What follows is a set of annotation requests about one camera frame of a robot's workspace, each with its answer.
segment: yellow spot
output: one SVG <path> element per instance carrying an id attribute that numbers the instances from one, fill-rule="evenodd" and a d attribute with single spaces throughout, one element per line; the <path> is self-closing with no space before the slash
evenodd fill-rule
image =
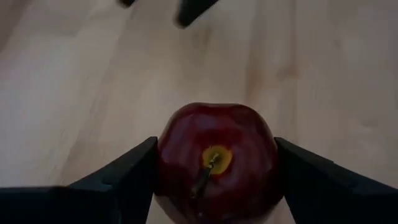
<path id="1" fill-rule="evenodd" d="M 203 158 L 203 166 L 208 167 L 210 165 L 211 160 L 216 156 L 214 167 L 212 168 L 210 174 L 222 174 L 229 166 L 232 161 L 232 152 L 228 150 L 226 147 L 217 145 L 210 146 L 205 149 L 202 154 Z"/>

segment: apple stem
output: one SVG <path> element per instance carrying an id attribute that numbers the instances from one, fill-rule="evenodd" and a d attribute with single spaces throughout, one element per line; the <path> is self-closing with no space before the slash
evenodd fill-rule
<path id="1" fill-rule="evenodd" d="M 210 179 L 211 170 L 214 168 L 218 156 L 220 155 L 215 153 L 206 168 L 200 172 L 198 180 L 191 189 L 191 198 L 195 199 L 202 196 L 206 189 L 207 182 Z"/>

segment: apple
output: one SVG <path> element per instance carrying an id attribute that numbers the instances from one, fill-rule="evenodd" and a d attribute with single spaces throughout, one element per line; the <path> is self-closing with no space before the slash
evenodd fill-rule
<path id="1" fill-rule="evenodd" d="M 247 106 L 180 108 L 159 139 L 158 153 L 155 195 L 175 223 L 252 223 L 283 196 L 276 143 Z"/>

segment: wooden floor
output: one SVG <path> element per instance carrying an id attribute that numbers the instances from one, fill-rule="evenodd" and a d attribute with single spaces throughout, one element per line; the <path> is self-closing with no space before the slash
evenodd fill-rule
<path id="1" fill-rule="evenodd" d="M 0 2 L 1 186 L 69 184 L 205 101 L 398 187 L 398 1 L 221 0 L 185 30 L 177 6 Z"/>

